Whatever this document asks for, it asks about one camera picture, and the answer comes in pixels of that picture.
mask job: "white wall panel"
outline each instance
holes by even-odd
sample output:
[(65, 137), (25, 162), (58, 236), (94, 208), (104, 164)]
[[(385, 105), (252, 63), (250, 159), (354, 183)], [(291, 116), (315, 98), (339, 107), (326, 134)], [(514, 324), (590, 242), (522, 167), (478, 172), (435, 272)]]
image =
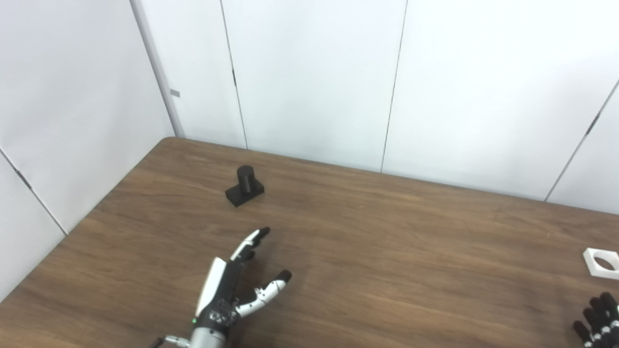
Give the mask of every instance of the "white wall panel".
[(409, 0), (384, 172), (544, 199), (619, 77), (617, 13)]
[(616, 90), (548, 201), (619, 214), (619, 93)]
[(404, 0), (224, 0), (248, 146), (380, 170)]
[(137, 0), (184, 137), (246, 147), (219, 0)]
[(70, 230), (173, 135), (127, 0), (0, 2), (0, 146)]
[(64, 234), (0, 154), (0, 301)]

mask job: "wood grain tabletop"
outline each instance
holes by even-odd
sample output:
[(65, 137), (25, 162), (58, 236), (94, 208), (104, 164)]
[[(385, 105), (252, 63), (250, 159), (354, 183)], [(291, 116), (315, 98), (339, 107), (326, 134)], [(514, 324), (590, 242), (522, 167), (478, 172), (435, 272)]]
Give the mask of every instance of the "wood grain tabletop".
[[(234, 208), (244, 164), (266, 193)], [(293, 277), (231, 347), (578, 347), (619, 295), (582, 259), (619, 250), (619, 215), (168, 138), (0, 303), (0, 347), (188, 337), (213, 257), (264, 226), (242, 288)]]

